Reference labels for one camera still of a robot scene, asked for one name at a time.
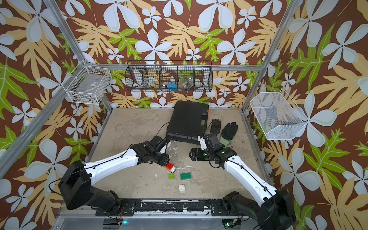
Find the red lego brick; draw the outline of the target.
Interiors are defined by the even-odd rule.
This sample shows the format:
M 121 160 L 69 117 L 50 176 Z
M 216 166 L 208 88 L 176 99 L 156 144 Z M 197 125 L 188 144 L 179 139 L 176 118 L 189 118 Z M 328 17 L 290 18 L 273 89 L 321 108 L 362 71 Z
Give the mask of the red lego brick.
M 168 163 L 167 165 L 166 165 L 166 168 L 170 171 L 171 170 L 171 168 L 172 167 L 174 167 L 171 163 Z

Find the dark green lego brick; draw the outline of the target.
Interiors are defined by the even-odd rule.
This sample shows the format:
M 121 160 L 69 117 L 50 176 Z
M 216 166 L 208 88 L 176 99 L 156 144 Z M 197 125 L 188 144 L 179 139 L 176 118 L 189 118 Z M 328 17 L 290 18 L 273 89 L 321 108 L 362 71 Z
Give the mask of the dark green lego brick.
M 190 172 L 180 174 L 180 180 L 189 180 L 191 178 L 192 178 L 192 175 Z

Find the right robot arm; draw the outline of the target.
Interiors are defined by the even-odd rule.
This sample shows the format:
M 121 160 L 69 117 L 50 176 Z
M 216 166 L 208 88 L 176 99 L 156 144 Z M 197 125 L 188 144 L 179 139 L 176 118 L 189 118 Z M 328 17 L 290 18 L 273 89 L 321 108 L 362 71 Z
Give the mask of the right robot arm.
M 229 216 L 245 215 L 257 221 L 262 230 L 286 230 L 296 221 L 293 198 L 286 190 L 277 190 L 253 172 L 230 147 L 224 147 L 216 134 L 198 136 L 200 148 L 193 148 L 192 161 L 215 163 L 233 175 L 252 195 L 246 198 L 231 192 L 220 205 Z

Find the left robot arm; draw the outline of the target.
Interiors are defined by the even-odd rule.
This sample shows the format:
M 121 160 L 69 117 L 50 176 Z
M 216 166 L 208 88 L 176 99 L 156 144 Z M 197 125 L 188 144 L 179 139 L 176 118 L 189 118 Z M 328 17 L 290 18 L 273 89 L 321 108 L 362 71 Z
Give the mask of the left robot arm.
M 94 185 L 116 172 L 142 163 L 166 167 L 170 162 L 166 153 L 169 144 L 169 139 L 154 136 L 151 141 L 131 144 L 125 151 L 99 161 L 72 163 L 58 183 L 67 209 L 91 206 L 111 215 L 118 214 L 123 208 L 119 196 L 114 191 L 104 191 Z

